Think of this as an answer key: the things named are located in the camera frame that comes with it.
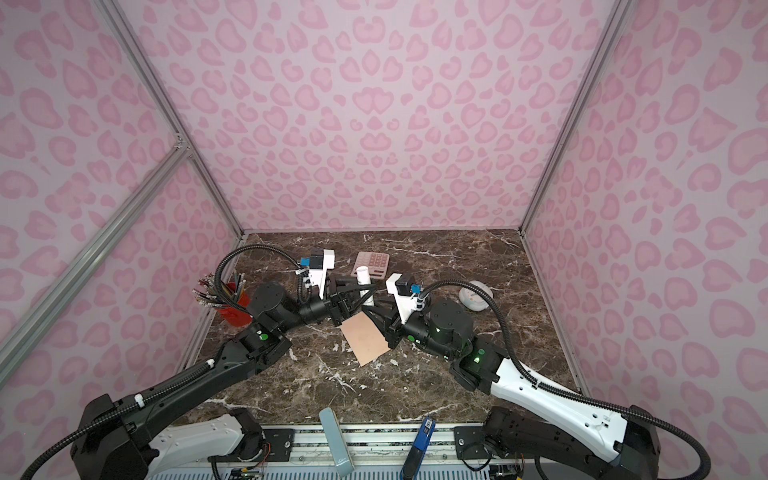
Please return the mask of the white glue stick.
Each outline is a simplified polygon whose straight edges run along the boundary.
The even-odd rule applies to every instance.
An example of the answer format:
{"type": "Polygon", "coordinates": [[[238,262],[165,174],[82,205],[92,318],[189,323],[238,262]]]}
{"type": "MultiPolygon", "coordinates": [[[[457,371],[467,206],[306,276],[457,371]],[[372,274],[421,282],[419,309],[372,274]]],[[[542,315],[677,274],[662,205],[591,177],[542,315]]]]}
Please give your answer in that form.
{"type": "Polygon", "coordinates": [[[358,285],[361,287],[364,287],[366,285],[369,286],[368,289],[363,289],[360,291],[360,302],[363,306],[369,306],[373,307],[375,305],[374,302],[374,292],[372,285],[372,278],[370,275],[369,267],[368,266],[359,266],[356,268],[356,276],[357,276],[357,282],[358,285]]]}

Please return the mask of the beige envelope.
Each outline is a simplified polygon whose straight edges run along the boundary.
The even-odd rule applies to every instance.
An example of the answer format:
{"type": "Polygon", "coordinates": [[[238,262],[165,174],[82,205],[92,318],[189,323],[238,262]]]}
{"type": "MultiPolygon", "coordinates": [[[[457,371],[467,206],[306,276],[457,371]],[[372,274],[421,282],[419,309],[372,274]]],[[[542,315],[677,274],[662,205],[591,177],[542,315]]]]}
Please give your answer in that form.
{"type": "Polygon", "coordinates": [[[390,351],[375,323],[363,312],[341,324],[341,331],[360,366],[365,366],[390,351]]]}

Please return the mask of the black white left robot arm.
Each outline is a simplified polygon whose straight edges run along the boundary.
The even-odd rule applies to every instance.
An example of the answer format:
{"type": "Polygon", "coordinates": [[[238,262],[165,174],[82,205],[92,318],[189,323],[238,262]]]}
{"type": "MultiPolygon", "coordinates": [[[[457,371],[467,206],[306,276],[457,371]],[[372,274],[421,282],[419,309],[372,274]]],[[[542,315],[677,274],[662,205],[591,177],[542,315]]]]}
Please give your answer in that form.
{"type": "Polygon", "coordinates": [[[298,277],[298,294],[290,297],[279,284],[263,284],[242,306],[227,294],[222,275],[245,245],[228,253],[214,272],[218,300],[247,315],[250,323],[220,345],[213,358],[190,367],[134,396],[91,401],[79,428],[43,452],[23,472],[31,479],[63,449],[69,449],[83,479],[144,479],[169,458],[159,435],[191,409],[232,385],[265,371],[292,344],[287,332],[325,319],[341,324],[356,314],[376,288],[353,277],[325,278],[331,264],[318,256],[290,262],[298,277]]]}

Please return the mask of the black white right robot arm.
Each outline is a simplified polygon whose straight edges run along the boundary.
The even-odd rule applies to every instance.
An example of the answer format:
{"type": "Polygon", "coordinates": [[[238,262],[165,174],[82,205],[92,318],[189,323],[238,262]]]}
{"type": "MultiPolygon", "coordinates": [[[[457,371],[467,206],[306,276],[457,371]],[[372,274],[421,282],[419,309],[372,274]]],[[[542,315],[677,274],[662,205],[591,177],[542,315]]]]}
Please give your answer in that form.
{"type": "Polygon", "coordinates": [[[356,305],[390,345],[407,340],[448,361],[463,388],[533,413],[526,419],[505,408],[492,408],[480,441],[490,456],[523,456],[536,464],[549,459],[593,479],[656,479],[661,456],[658,433],[665,431],[696,453],[698,465],[689,478],[710,474],[709,454],[686,431],[638,406],[594,399],[550,382],[519,360],[507,326],[501,328],[504,346],[480,338],[465,307],[432,298],[432,292],[447,284],[438,281],[420,287],[393,276],[386,286],[390,300],[376,305],[372,287],[363,285],[356,305]]]}

